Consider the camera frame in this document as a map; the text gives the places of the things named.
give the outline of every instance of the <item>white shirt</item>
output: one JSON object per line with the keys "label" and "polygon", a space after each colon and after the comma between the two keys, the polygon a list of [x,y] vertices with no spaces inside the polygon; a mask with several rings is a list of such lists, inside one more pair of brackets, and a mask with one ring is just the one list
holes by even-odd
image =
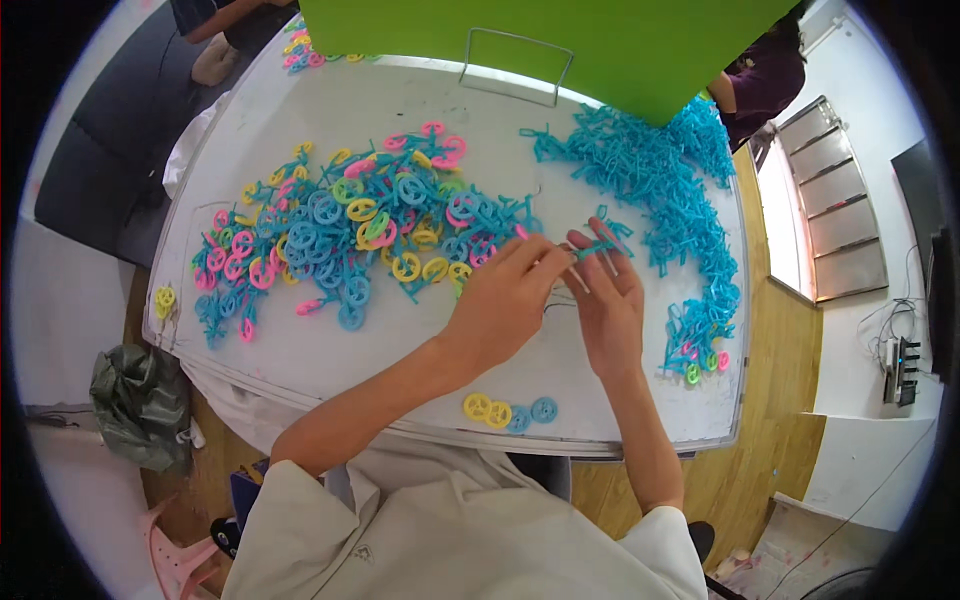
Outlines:
{"label": "white shirt", "polygon": [[267,471],[223,598],[706,599],[707,586],[675,508],[616,542],[503,452],[381,435],[324,484],[290,461]]}

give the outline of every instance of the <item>white table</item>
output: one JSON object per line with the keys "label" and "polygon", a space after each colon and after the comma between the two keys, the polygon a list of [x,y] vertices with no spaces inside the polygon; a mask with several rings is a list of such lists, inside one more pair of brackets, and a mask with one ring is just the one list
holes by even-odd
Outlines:
{"label": "white table", "polygon": [[[537,164],[532,140],[517,134],[520,128],[542,129],[549,123],[551,132],[565,138],[574,129],[571,115],[579,110],[582,97],[562,90],[557,106],[548,108],[460,86],[460,64],[403,57],[374,63],[339,60],[291,75],[281,68],[281,48],[288,37],[280,34],[261,53],[194,154],[156,253],[144,312],[146,340],[172,352],[193,370],[205,370],[246,391],[308,409],[386,368],[440,331],[454,306],[451,288],[442,284],[424,290],[418,295],[420,304],[414,305],[377,263],[372,269],[367,320],[359,331],[347,332],[338,326],[335,305],[309,318],[296,316],[295,306],[320,296],[319,290],[312,281],[297,286],[279,283],[257,305],[259,325],[252,343],[243,344],[237,338],[234,317],[227,323],[226,340],[210,350],[194,314],[201,292],[193,285],[188,264],[201,245],[202,231],[210,228],[213,213],[238,202],[246,183],[265,181],[278,165],[291,159],[296,144],[313,141],[309,166],[317,177],[316,165],[338,148],[369,149],[372,139],[382,150],[380,143],[387,135],[416,131],[425,121],[441,120],[448,133],[461,135],[468,143],[461,161],[463,178],[490,196],[537,194],[535,214],[550,239],[560,241],[569,228],[582,226],[599,204],[607,204],[611,218],[637,231],[628,245],[636,253],[635,264],[646,287],[643,369],[667,434],[678,451],[732,443],[739,424],[750,312],[735,180],[731,189],[722,190],[705,178],[708,198],[730,234],[731,253],[740,265],[734,283],[743,292],[743,303],[733,320],[735,337],[718,348],[730,354],[731,367],[723,373],[705,373],[691,388],[679,375],[664,373],[658,365],[666,341],[667,306],[700,296],[703,283],[695,261],[684,267],[671,264],[670,275],[659,278],[647,267],[647,250],[637,240],[648,228],[639,211],[620,209],[610,196],[601,198],[595,188],[573,180],[569,174],[576,164]],[[525,85],[552,89],[530,80]],[[154,290],[161,285],[173,286],[180,307],[179,316],[165,324],[153,310]],[[556,292],[563,294],[565,289]],[[550,424],[534,423],[524,435],[511,436],[467,419],[461,404],[474,391],[528,406],[540,396],[552,396],[559,404],[559,415]],[[421,406],[390,431],[447,444],[542,454],[615,456],[619,448],[612,411],[587,362],[576,309],[567,306],[550,308],[541,332],[513,360],[466,389]]]}

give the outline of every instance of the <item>gray plastic bag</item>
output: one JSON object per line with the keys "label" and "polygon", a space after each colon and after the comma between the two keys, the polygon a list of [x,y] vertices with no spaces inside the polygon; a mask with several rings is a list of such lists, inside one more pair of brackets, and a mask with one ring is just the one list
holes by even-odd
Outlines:
{"label": "gray plastic bag", "polygon": [[163,350],[123,344],[101,352],[93,367],[90,401],[111,452],[143,468],[186,472],[190,387],[180,362]]}

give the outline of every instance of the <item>green board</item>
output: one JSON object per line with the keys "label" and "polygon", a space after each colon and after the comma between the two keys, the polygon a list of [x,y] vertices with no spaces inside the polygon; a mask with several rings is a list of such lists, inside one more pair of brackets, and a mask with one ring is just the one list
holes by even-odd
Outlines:
{"label": "green board", "polygon": [[[647,119],[670,120],[797,0],[300,0],[323,54],[396,54],[462,62],[484,27],[569,48],[564,87]],[[555,83],[566,54],[505,36],[473,36],[470,63]]]}

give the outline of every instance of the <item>wooden floor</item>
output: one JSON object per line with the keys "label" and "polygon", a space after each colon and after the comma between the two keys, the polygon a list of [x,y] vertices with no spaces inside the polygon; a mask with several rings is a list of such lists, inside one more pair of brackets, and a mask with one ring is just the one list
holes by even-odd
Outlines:
{"label": "wooden floor", "polygon": [[[684,461],[686,518],[716,530],[707,569],[734,548],[753,550],[774,492],[804,498],[826,423],[800,414],[817,392],[823,314],[769,279],[754,169],[746,148],[733,159],[750,259],[750,362],[736,444]],[[576,464],[573,505],[615,540],[640,520],[623,465]]]}
{"label": "wooden floor", "polygon": [[[684,462],[687,519],[705,520],[717,537],[707,567],[734,548],[752,550],[767,520],[769,498],[783,492],[803,498],[816,462],[825,418],[801,415],[813,408],[819,370],[822,315],[769,281],[766,232],[756,177],[746,151],[734,157],[743,196],[750,256],[751,343],[740,433],[729,448],[702,452]],[[139,328],[149,274],[138,271],[131,292],[125,342],[142,342]],[[190,544],[209,534],[210,522],[230,516],[228,474],[262,457],[230,431],[194,391],[194,417],[206,436],[187,478],[141,470],[149,506],[176,493],[160,520],[171,540]],[[640,519],[622,465],[574,467],[573,504],[615,539]],[[221,572],[204,586],[219,594],[230,560],[218,553]]]}

